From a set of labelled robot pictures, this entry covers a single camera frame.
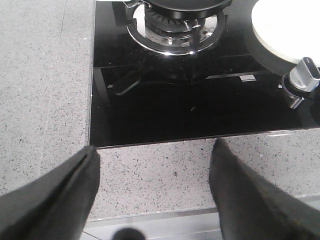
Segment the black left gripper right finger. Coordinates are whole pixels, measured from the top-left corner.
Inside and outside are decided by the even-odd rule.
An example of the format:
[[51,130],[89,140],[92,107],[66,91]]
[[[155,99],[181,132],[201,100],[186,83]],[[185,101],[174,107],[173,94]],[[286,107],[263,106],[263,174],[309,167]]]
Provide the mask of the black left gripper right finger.
[[247,166],[218,138],[208,183],[224,240],[318,240],[320,212]]

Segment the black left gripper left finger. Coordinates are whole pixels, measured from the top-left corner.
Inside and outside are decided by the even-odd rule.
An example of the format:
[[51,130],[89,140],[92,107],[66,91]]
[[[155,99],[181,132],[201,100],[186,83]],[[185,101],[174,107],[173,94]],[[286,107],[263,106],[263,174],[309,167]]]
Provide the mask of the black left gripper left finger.
[[0,197],[2,240],[78,240],[100,185],[100,155],[86,146]]

